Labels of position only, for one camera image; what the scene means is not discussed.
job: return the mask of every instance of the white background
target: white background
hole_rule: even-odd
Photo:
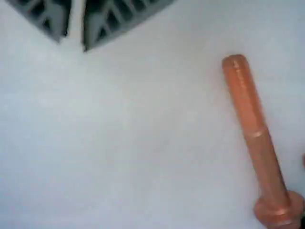
[[[305,3],[178,0],[82,53],[0,2],[1,229],[261,229],[221,70],[248,58],[287,186],[305,195]]]

